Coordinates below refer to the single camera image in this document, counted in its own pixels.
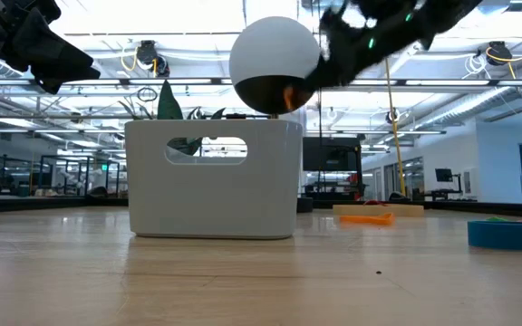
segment glass wall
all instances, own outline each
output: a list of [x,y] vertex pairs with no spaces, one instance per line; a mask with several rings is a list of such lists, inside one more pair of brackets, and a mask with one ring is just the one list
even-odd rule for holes
[[[401,192],[400,168],[398,163],[384,167],[386,199],[392,192]],[[404,188],[406,197],[412,200],[424,200],[424,160],[414,158],[402,161]]]
[[382,170],[380,168],[363,171],[363,184],[365,186],[364,200],[384,200],[382,195]]

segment robotic hand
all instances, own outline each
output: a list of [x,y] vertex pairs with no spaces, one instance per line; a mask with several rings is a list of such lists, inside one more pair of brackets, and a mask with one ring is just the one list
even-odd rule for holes
[[[329,40],[330,57],[320,57],[305,78],[304,90],[286,88],[285,102],[302,101],[322,88],[347,86],[364,69],[413,42],[420,41],[426,50],[430,49],[436,34],[454,27],[481,1],[427,0],[420,10],[415,10],[417,0],[345,0],[337,13],[327,9],[321,27]],[[354,28],[344,22],[342,16],[350,2],[360,6],[364,16],[377,19],[377,25]]]
[[93,58],[50,30],[60,18],[54,0],[0,0],[0,59],[31,72],[37,84],[56,94],[63,83],[100,78]]

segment blue tray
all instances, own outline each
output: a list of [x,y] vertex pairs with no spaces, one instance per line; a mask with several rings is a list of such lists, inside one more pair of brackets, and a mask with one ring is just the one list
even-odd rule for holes
[[522,222],[469,222],[469,245],[522,250]]

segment wooden board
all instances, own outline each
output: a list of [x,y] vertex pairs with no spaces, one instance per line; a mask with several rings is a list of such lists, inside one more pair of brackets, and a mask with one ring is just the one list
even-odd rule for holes
[[424,206],[397,205],[369,206],[369,205],[335,205],[333,213],[338,216],[380,216],[394,213],[396,217],[424,217]]
[[1,213],[0,326],[522,326],[522,252],[467,245],[488,217],[324,210],[235,241],[139,238],[125,207]]

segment white plastic basket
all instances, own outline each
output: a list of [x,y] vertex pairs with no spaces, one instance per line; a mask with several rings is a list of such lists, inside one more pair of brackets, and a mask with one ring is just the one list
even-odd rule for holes
[[[174,138],[237,137],[242,158],[197,158]],[[283,120],[126,124],[130,229],[137,235],[284,238],[295,229],[302,126]]]

